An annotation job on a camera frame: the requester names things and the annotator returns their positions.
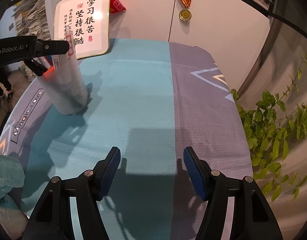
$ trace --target framed calligraphy sign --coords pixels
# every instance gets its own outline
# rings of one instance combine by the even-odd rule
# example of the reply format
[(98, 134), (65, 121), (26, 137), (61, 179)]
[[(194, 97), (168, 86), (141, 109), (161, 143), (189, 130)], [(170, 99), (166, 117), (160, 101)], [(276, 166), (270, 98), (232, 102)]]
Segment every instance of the framed calligraphy sign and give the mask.
[(73, 31), (77, 59), (105, 54), (109, 49), (110, 0), (61, 0), (55, 11), (54, 39)]

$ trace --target teal cloth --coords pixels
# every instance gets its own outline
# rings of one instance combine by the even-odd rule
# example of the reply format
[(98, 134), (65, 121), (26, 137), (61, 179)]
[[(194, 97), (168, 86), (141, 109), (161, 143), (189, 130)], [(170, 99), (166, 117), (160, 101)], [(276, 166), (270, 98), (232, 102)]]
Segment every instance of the teal cloth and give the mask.
[(0, 200), (14, 187), (24, 185), (25, 174), (18, 159), (0, 155)]
[(21, 209), (31, 215), (50, 178), (77, 177), (117, 146), (126, 164), (98, 203), (109, 238), (169, 240), (176, 163), (169, 44), (115, 40), (110, 53), (84, 59), (80, 69), (91, 101), (71, 116), (48, 110), (30, 145)]

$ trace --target stack of paper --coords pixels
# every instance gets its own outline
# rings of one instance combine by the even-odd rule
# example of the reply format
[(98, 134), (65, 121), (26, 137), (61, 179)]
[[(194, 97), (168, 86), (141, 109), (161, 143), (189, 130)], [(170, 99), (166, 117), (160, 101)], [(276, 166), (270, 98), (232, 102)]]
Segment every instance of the stack of paper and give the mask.
[(36, 35), (42, 40), (51, 39), (46, 17), (45, 0), (37, 0), (36, 4), (28, 12), (25, 21), (28, 27), (27, 35)]
[(15, 17), (17, 36), (26, 35), (28, 33), (25, 18), (36, 2), (37, 0), (23, 0), (14, 9), (15, 13), (13, 16)]
[[(50, 40), (50, 33), (45, 10), (45, 0), (23, 0), (14, 9), (17, 36), (35, 35), (42, 40)], [(26, 66), (29, 80), (36, 75)]]

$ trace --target blue tablecloth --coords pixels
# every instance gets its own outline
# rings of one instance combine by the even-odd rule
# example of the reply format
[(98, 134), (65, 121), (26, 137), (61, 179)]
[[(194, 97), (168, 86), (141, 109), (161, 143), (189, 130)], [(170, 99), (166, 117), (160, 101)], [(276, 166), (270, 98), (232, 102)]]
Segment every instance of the blue tablecloth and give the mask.
[[(25, 184), (11, 196), (30, 215), (53, 176), (92, 169), (112, 146), (122, 162), (99, 210), (110, 239), (189, 240), (206, 203), (195, 196), (182, 161), (192, 146), (225, 175), (252, 175), (243, 127), (223, 75), (198, 47), (111, 40), (108, 54), (80, 63), (90, 92), (86, 109), (61, 115), (34, 80), (0, 138), (0, 154), (21, 160)], [(71, 200), (75, 236), (82, 239)], [(229, 200), (223, 239), (230, 235)]]

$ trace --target white wall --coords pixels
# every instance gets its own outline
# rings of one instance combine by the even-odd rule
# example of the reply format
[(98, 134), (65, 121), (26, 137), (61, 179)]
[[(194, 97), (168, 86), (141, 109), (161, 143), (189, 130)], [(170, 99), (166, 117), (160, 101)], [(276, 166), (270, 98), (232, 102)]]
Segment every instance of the white wall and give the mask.
[(269, 19), (241, 0), (192, 0), (192, 19), (182, 22), (176, 0), (171, 42), (199, 46), (208, 51), (230, 89), (242, 85), (270, 30)]
[(55, 17), (55, 9), (57, 3), (61, 0), (45, 0), (45, 8), (46, 8), (46, 16), (47, 23), (50, 32), (50, 37), (53, 39), (54, 36), (54, 17)]
[(127, 9), (110, 15), (110, 38), (168, 41), (175, 0), (120, 0)]
[(110, 15), (111, 38), (199, 46), (215, 59), (231, 89), (242, 85), (270, 29), (269, 19), (241, 0), (192, 0), (189, 23), (179, 19), (179, 0), (120, 1), (127, 11)]
[[(3, 38), (8, 38), (8, 37), (14, 37), (17, 35), (16, 32), (16, 23), (15, 23), (15, 19), (14, 17), (12, 17), (12, 15), (14, 14), (14, 9), (15, 7), (9, 7), (3, 17), (0, 20), (0, 39)], [(13, 23), (14, 27), (9, 30), (9, 26)], [(9, 64), (8, 67), (10, 70), (16, 70), (18, 69), (18, 67), (20, 67), (21, 63), (20, 62), (16, 62), (13, 64)]]

